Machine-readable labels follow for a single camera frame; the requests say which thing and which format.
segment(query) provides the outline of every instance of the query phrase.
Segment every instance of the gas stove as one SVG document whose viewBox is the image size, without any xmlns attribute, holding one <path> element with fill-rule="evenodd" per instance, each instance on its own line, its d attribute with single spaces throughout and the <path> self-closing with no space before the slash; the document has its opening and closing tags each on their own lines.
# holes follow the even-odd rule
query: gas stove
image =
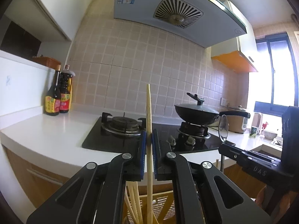
<svg viewBox="0 0 299 224">
<path fill-rule="evenodd" d="M 141 131 L 146 130 L 146 118 L 137 120 L 125 117 L 109 117 L 102 113 L 88 136 L 82 143 L 83 148 L 105 152 L 131 153 L 137 149 L 141 139 Z M 182 122 L 178 125 L 152 124 L 157 129 L 160 141 L 170 144 L 172 151 L 177 153 L 201 152 L 216 150 L 221 145 L 218 136 L 208 133 L 208 128 Z"/>
</svg>

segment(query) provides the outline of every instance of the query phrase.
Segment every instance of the metal ladle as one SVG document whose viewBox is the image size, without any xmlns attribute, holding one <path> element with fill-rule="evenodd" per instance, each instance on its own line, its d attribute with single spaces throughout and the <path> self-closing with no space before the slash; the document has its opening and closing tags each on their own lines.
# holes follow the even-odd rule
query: metal ladle
<svg viewBox="0 0 299 224">
<path fill-rule="evenodd" d="M 228 136 L 228 119 L 226 115 L 222 115 L 219 120 L 219 127 L 218 127 L 218 135 L 220 140 L 222 141 L 222 144 L 225 143 L 227 136 Z M 224 172 L 224 155 L 221 155 L 221 162 L 220 162 L 220 171 Z"/>
</svg>

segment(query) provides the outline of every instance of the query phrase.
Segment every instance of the dark window frame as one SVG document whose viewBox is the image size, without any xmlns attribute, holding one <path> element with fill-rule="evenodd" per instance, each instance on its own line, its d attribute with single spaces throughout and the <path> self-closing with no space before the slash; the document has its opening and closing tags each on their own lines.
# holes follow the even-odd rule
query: dark window frame
<svg viewBox="0 0 299 224">
<path fill-rule="evenodd" d="M 293 64 L 293 72 L 294 72 L 294 84 L 295 84 L 295 99 L 294 99 L 294 106 L 298 106 L 298 75 L 297 75 L 297 67 L 295 62 L 295 56 L 293 53 L 293 49 L 291 46 L 291 42 L 289 39 L 289 36 L 286 32 L 274 34 L 274 35 L 267 35 L 264 38 L 256 39 L 256 43 L 267 43 L 268 51 L 270 55 L 270 63 L 271 63 L 271 69 L 272 69 L 272 93 L 271 93 L 271 103 L 264 103 L 264 102 L 255 102 L 255 109 L 254 112 L 260 112 L 264 114 L 274 115 L 274 116 L 280 116 L 283 114 L 283 112 L 288 108 L 288 106 L 284 105 L 275 105 L 273 104 L 274 101 L 274 73 L 275 70 L 273 68 L 273 60 L 272 60 L 272 51 L 270 47 L 271 42 L 278 42 L 278 41 L 286 41 Z"/>
</svg>

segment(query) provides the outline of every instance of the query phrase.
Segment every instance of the vent grille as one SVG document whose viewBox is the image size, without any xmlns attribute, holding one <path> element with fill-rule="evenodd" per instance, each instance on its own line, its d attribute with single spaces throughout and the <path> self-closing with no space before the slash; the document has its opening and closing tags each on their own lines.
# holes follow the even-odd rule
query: vent grille
<svg viewBox="0 0 299 224">
<path fill-rule="evenodd" d="M 196 22 L 203 12 L 182 0 L 162 0 L 156 8 L 154 18 L 183 29 Z"/>
</svg>

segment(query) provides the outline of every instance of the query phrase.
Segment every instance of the range hood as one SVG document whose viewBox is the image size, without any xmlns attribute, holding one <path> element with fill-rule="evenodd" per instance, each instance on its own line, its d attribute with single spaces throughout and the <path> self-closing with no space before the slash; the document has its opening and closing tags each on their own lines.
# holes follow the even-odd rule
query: range hood
<svg viewBox="0 0 299 224">
<path fill-rule="evenodd" d="M 219 0 L 115 0 L 114 18 L 161 28 L 204 48 L 246 34 Z"/>
</svg>

